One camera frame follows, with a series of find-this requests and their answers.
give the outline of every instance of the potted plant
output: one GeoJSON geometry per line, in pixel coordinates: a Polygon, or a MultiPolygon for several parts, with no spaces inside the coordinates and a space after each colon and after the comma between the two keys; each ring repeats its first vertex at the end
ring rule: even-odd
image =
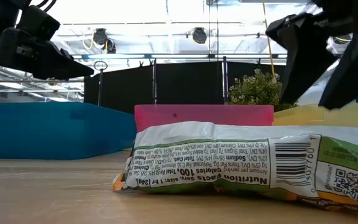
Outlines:
{"type": "Polygon", "coordinates": [[[255,75],[243,76],[242,80],[235,79],[234,82],[229,89],[229,104],[273,105],[275,112],[296,107],[296,103],[279,103],[282,84],[277,74],[272,75],[256,69],[255,75]]]}

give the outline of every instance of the black curtain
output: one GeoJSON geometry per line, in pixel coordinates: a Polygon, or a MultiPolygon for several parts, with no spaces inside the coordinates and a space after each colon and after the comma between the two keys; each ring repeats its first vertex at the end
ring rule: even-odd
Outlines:
{"type": "Polygon", "coordinates": [[[223,104],[222,63],[157,65],[157,104],[223,104]]]}
{"type": "MultiPolygon", "coordinates": [[[[230,86],[234,85],[234,79],[241,79],[244,75],[252,76],[255,69],[261,69],[263,72],[272,72],[272,66],[257,63],[227,62],[227,82],[230,86]]],[[[274,65],[274,72],[281,76],[284,75],[285,66],[274,65]]]]}
{"type": "MultiPolygon", "coordinates": [[[[135,105],[153,104],[153,68],[104,72],[101,106],[134,114],[135,105]]],[[[98,104],[99,74],[85,80],[85,103],[98,104]]]]}

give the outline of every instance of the blue bin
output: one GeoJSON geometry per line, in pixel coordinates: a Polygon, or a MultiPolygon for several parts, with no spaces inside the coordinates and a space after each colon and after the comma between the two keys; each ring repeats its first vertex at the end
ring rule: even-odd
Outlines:
{"type": "Polygon", "coordinates": [[[131,147],[132,114],[87,103],[0,103],[0,159],[84,159],[131,147]]]}

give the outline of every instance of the wooden surface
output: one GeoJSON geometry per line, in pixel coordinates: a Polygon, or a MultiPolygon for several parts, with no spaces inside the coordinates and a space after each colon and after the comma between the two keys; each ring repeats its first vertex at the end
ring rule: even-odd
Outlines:
{"type": "Polygon", "coordinates": [[[285,202],[113,193],[128,155],[0,161],[0,223],[358,223],[358,214],[285,202]]]}

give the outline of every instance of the pink box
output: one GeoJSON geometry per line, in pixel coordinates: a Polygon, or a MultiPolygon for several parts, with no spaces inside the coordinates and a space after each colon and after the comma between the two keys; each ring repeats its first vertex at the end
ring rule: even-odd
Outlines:
{"type": "Polygon", "coordinates": [[[273,125],[271,105],[136,105],[137,132],[148,127],[184,121],[241,126],[273,125]]]}

